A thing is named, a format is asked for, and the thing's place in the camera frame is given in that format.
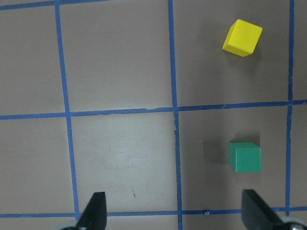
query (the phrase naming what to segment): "blue tape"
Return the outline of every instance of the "blue tape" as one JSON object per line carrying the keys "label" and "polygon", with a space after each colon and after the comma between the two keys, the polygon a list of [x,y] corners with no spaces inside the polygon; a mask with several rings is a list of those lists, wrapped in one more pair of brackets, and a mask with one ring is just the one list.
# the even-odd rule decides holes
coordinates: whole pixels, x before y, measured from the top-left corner
{"label": "blue tape", "polygon": [[66,117],[66,113],[0,115],[0,120]]}
{"label": "blue tape", "polygon": [[212,215],[239,214],[239,213],[241,213],[240,209],[210,210],[210,214]]}
{"label": "blue tape", "polygon": [[108,217],[132,217],[132,216],[168,216],[177,215],[177,211],[152,211],[152,212],[108,212]]}
{"label": "blue tape", "polygon": [[61,78],[62,78],[64,107],[65,107],[65,113],[67,115],[66,124],[67,124],[69,157],[70,157],[70,164],[71,164],[71,183],[72,183],[72,193],[73,193],[72,195],[73,195],[75,216],[76,216],[76,219],[78,219],[80,217],[80,212],[79,212],[79,203],[78,203],[76,169],[75,169],[75,160],[74,160],[74,152],[73,152],[73,142],[72,142],[72,127],[71,127],[71,117],[70,117],[69,99],[68,99],[68,90],[67,90],[67,81],[66,81],[61,21],[60,21],[60,12],[59,12],[59,0],[55,0],[54,3],[55,3],[55,16],[56,16],[58,48],[59,48],[59,63],[60,63]]}
{"label": "blue tape", "polygon": [[172,112],[172,107],[161,107],[155,109],[117,109],[117,110],[101,110],[101,111],[84,111],[71,112],[71,116],[97,116],[97,115],[111,115],[111,114],[144,114],[144,113],[163,113]]}
{"label": "blue tape", "polygon": [[299,105],[299,104],[307,104],[307,100],[295,100],[295,101],[293,101],[293,105]]}
{"label": "blue tape", "polygon": [[183,215],[204,215],[205,210],[183,210],[182,214]]}
{"label": "blue tape", "polygon": [[274,212],[285,212],[286,208],[285,207],[272,207],[271,208]]}
{"label": "blue tape", "polygon": [[196,105],[196,106],[181,106],[179,111],[196,111],[196,110],[212,110],[212,109],[237,109],[251,107],[271,107],[271,106],[286,106],[288,102],[251,102],[251,103],[236,103],[236,104],[212,104],[212,105]]}
{"label": "blue tape", "polygon": [[32,2],[32,3],[4,5],[4,6],[0,6],[0,11],[16,10],[16,9],[24,9],[24,8],[35,8],[35,7],[43,7],[43,6],[53,6],[53,4],[54,4],[53,1],[40,1],[40,2]]}
{"label": "blue tape", "polygon": [[289,64],[288,64],[288,115],[286,137],[286,185],[285,185],[285,213],[290,215],[291,205],[291,128],[293,113],[293,49],[294,49],[294,0],[289,6]]}
{"label": "blue tape", "polygon": [[112,1],[112,0],[60,0],[60,5],[99,2],[99,1]]}
{"label": "blue tape", "polygon": [[175,119],[175,156],[177,177],[177,210],[178,230],[183,229],[182,223],[182,195],[181,195],[181,169],[180,169],[180,144],[179,144],[179,113],[177,106],[176,62],[175,62],[175,34],[174,34],[174,9],[173,0],[168,0],[168,28],[169,28],[169,54],[172,82],[172,103]]}
{"label": "blue tape", "polygon": [[298,212],[298,211],[307,211],[307,207],[291,207],[289,208],[291,212]]}
{"label": "blue tape", "polygon": [[51,218],[75,217],[74,213],[0,214],[0,218]]}

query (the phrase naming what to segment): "floor tile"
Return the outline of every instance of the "floor tile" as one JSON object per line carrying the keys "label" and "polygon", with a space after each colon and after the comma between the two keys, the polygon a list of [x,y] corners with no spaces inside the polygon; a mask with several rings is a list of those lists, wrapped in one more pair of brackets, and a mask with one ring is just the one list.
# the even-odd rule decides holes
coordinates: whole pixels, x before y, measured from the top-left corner
{"label": "floor tile", "polygon": [[54,7],[1,11],[0,115],[63,112]]}
{"label": "floor tile", "polygon": [[291,206],[307,206],[307,107],[294,106],[291,132]]}
{"label": "floor tile", "polygon": [[1,213],[73,212],[64,118],[0,121]]}
{"label": "floor tile", "polygon": [[[181,112],[183,209],[240,208],[242,189],[284,207],[286,115],[286,107]],[[235,173],[228,164],[230,142],[259,145],[261,173]]]}
{"label": "floor tile", "polygon": [[109,217],[106,230],[177,230],[177,216]]}
{"label": "floor tile", "polygon": [[[178,104],[286,101],[289,2],[174,1]],[[255,52],[223,51],[230,26],[263,27]]]}
{"label": "floor tile", "polygon": [[306,88],[306,58],[307,58],[307,2],[295,1],[295,30],[294,30],[294,66],[293,66],[293,93],[294,99],[307,98]]}
{"label": "floor tile", "polygon": [[172,105],[165,0],[61,6],[72,111]]}
{"label": "floor tile", "polygon": [[56,227],[74,218],[0,218],[1,230],[58,230]]}
{"label": "floor tile", "polygon": [[244,230],[240,214],[227,215],[186,215],[183,216],[184,230],[227,229]]}
{"label": "floor tile", "polygon": [[177,210],[172,113],[72,119],[80,209],[106,191],[108,212]]}

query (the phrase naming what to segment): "yellow cube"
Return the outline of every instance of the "yellow cube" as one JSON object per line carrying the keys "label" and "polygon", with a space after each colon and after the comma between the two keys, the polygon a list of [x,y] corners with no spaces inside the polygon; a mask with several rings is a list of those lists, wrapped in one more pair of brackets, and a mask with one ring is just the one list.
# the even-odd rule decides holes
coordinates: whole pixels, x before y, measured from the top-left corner
{"label": "yellow cube", "polygon": [[238,19],[228,32],[223,50],[245,57],[254,52],[262,28]]}

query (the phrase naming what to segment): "blue tape line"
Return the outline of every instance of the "blue tape line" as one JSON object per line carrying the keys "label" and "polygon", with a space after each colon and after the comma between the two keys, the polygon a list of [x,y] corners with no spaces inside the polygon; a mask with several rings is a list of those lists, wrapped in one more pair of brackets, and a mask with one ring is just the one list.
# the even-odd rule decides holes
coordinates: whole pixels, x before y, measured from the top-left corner
{"label": "blue tape line", "polygon": [[168,29],[169,29],[169,54],[172,82],[172,103],[175,120],[175,158],[177,180],[177,210],[178,230],[183,229],[182,224],[182,194],[181,194],[181,169],[180,169],[180,144],[179,144],[179,113],[177,105],[176,62],[175,62],[175,34],[174,34],[174,9],[173,0],[168,0]]}
{"label": "blue tape line", "polygon": [[289,210],[291,212],[307,211],[307,207],[291,207]]}
{"label": "blue tape line", "polygon": [[293,105],[307,104],[307,100],[294,100]]}
{"label": "blue tape line", "polygon": [[[296,100],[293,104],[307,104],[307,100]],[[178,107],[178,111],[198,111],[212,109],[232,109],[232,108],[250,108],[250,107],[270,107],[286,106],[288,102],[255,102],[255,103],[238,103],[238,104],[214,104],[214,105],[197,105]],[[98,110],[98,111],[80,111],[70,112],[70,116],[97,116],[111,114],[143,114],[143,113],[163,113],[173,112],[173,107],[159,107],[155,109],[115,109],[115,110]],[[46,113],[46,114],[19,114],[19,115],[0,115],[0,120],[32,119],[32,118],[54,118],[66,117],[67,113]]]}
{"label": "blue tape line", "polygon": [[251,107],[286,106],[286,105],[288,105],[288,102],[251,102],[251,103],[236,103],[236,104],[181,106],[178,109],[179,111],[196,111],[196,110],[212,110],[212,109],[236,109],[236,108],[251,108]]}
{"label": "blue tape line", "polygon": [[65,107],[65,113],[67,114],[66,124],[67,124],[69,157],[70,157],[70,164],[71,164],[71,182],[72,182],[73,203],[74,203],[75,216],[76,216],[76,219],[78,219],[80,216],[80,212],[79,212],[79,203],[78,203],[77,179],[76,179],[76,169],[75,169],[75,160],[74,160],[73,143],[72,143],[72,127],[71,127],[71,117],[70,117],[69,99],[68,99],[68,90],[67,90],[67,81],[66,81],[61,21],[60,21],[60,12],[59,12],[59,0],[55,0],[54,3],[55,3],[55,17],[56,17],[56,26],[57,26],[57,36],[58,36],[59,63],[60,63],[63,96],[64,96],[64,107]]}
{"label": "blue tape line", "polygon": [[74,213],[0,214],[0,218],[51,218],[75,217]]}
{"label": "blue tape line", "polygon": [[172,112],[172,107],[161,107],[155,109],[117,109],[117,110],[101,110],[101,111],[84,111],[71,112],[71,116],[97,116],[97,115],[111,115],[111,114],[144,114],[144,113],[162,113]]}
{"label": "blue tape line", "polygon": [[132,217],[132,216],[168,216],[177,215],[177,211],[152,211],[152,212],[108,212],[108,217]]}
{"label": "blue tape line", "polygon": [[99,1],[112,1],[112,0],[60,0],[60,5],[99,2]]}
{"label": "blue tape line", "polygon": [[288,115],[286,139],[286,185],[285,185],[285,213],[290,215],[291,204],[291,128],[293,113],[293,49],[294,49],[294,0],[289,6],[289,64],[288,64]]}
{"label": "blue tape line", "polygon": [[[284,212],[284,207],[273,207],[274,212]],[[292,207],[291,211],[307,211],[307,207]],[[134,216],[169,216],[169,215],[204,215],[205,210],[183,211],[147,211],[147,212],[108,212],[108,217],[134,217]],[[210,210],[210,215],[238,214],[240,209]],[[52,218],[52,217],[75,217],[75,213],[22,213],[0,214],[0,218]]]}
{"label": "blue tape line", "polygon": [[66,117],[66,113],[0,115],[0,120]]}
{"label": "blue tape line", "polygon": [[0,6],[0,11],[16,10],[16,9],[24,9],[24,8],[35,8],[35,7],[43,7],[43,6],[53,6],[53,4],[54,4],[53,1],[40,1],[40,2],[32,2],[32,3],[4,5],[4,6]]}

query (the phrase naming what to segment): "gray floor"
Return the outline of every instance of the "gray floor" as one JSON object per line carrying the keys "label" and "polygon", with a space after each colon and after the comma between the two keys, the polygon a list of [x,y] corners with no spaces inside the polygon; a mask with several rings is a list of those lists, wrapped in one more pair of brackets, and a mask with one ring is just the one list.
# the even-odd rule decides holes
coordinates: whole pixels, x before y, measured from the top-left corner
{"label": "gray floor", "polygon": [[[31,2],[0,2],[0,229],[54,229],[74,220],[73,191],[80,212],[106,191],[107,230],[177,230],[168,1],[60,5],[71,128],[55,7],[2,7]],[[239,209],[244,188],[285,208],[289,1],[277,2],[174,0],[182,210]],[[290,178],[290,215],[305,222],[306,11],[296,0]],[[236,19],[263,27],[245,58],[222,50]],[[227,109],[238,103],[250,104]],[[260,145],[261,173],[233,172],[232,141]],[[184,230],[205,227],[244,229],[239,214],[183,215]]]}

